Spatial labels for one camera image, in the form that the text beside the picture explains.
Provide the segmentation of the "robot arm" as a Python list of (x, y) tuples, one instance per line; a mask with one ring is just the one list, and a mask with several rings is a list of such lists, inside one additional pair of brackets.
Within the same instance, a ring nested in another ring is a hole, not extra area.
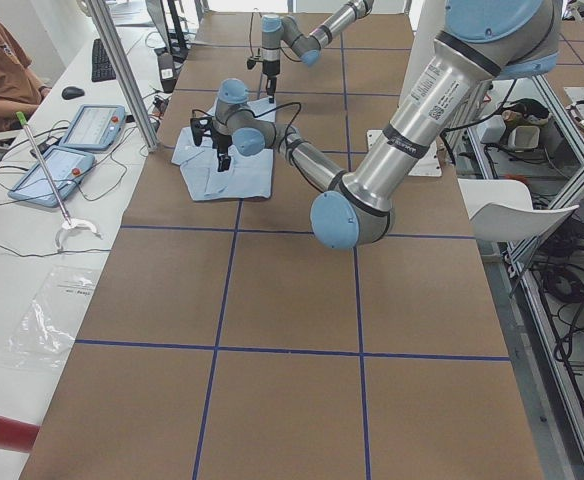
[(211, 139), (221, 170), (230, 166), (231, 147), (244, 156), (279, 152), (319, 192), (310, 218), (321, 243), (333, 249), (374, 243), (394, 224), (394, 191), (478, 85), (554, 68), (561, 9), (559, 1), (445, 2), (431, 60), (353, 172), (292, 125), (258, 119), (236, 78), (222, 82), (212, 115), (191, 118), (193, 141)]
[(296, 62), (314, 65), (321, 51), (349, 25), (368, 16), (373, 0), (347, 1), (335, 13), (305, 35), (292, 15), (265, 14), (261, 16), (261, 46), (251, 52), (246, 61), (249, 70), (257, 63), (262, 65), (266, 77), (266, 95), (271, 104), (275, 101), (278, 75), (281, 73), (281, 55), (286, 54), (283, 45), (297, 57)]

